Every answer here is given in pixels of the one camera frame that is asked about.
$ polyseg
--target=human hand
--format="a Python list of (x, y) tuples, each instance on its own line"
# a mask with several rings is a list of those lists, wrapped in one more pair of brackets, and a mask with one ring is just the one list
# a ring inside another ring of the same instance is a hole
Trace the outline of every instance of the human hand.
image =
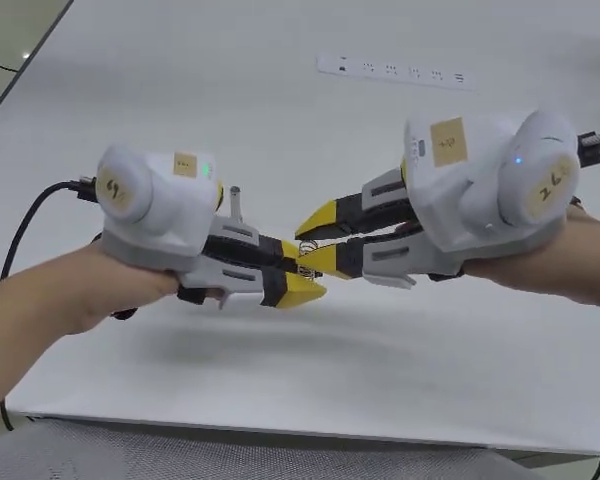
[(599, 238), (600, 221), (580, 206), (570, 205), (565, 225), (549, 244), (529, 253), (465, 262), (466, 274), (491, 280), (514, 290), (567, 297), (578, 303), (595, 303), (600, 271), (590, 255), (592, 240)]
[(178, 290), (174, 274), (125, 265), (102, 251), (99, 241), (64, 257), (83, 280), (82, 314), (71, 333), (92, 329), (113, 312), (154, 303)]

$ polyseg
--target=white tabletop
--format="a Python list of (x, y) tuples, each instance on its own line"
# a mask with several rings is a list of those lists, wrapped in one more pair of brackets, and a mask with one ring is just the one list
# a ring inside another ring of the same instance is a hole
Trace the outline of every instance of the white tabletop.
[[(574, 103), (585, 85), (600, 92), (597, 76), (547, 70), (540, 81), (494, 57), (482, 59), (486, 66), (462, 36), (453, 55), (444, 56), (448, 38), (425, 52), (416, 46), (439, 15), (376, 3), (371, 13), (361, 1), (76, 2), (0, 108), (0, 267), (39, 191), (92, 175), (114, 141), (214, 152), (225, 184), (242, 187), (246, 219), (291, 238), (324, 200), (397, 165), (402, 126), (416, 109), (444, 115), (546, 101), (564, 104), (583, 131), (600, 129), (600, 98)], [(479, 95), (316, 73), (317, 54), (345, 50), (455, 60), (476, 75)], [(511, 82), (506, 90), (496, 67)], [(600, 167), (583, 177), (579, 194), (600, 215)], [(86, 243), (101, 221), (97, 206), (58, 194), (36, 217), (15, 269)], [(107, 321), (54, 346), (9, 406), (139, 423), (599, 450), (600, 310), (468, 278), (423, 278), (411, 292), (325, 285), (322, 300), (287, 312), (228, 314), (174, 299), (132, 321)]]

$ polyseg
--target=power strip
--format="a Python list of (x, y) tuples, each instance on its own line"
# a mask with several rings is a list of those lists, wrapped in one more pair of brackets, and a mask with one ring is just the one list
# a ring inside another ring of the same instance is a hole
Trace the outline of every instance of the power strip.
[(367, 78), (449, 90), (474, 90), (473, 84), (466, 74), (452, 70), (399, 65), (386, 61), (362, 60), (343, 55), (319, 55), (317, 67), (321, 73), (343, 77)]

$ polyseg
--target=beige label sticker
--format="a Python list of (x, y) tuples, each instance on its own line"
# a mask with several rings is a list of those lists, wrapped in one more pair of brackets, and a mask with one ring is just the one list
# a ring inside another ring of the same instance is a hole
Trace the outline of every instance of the beige label sticker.
[(571, 175), (573, 159), (568, 155), (561, 155), (527, 196), (526, 207), (531, 218), (538, 219), (551, 208), (556, 199), (564, 194), (564, 189), (569, 187)]
[(116, 210), (126, 210), (133, 194), (108, 168), (102, 168), (96, 176), (96, 191)]
[(466, 162), (469, 159), (462, 117), (431, 125), (431, 143), (433, 164), (436, 167)]
[(173, 156), (173, 174), (195, 178), (198, 175), (198, 157), (186, 153), (176, 153)]

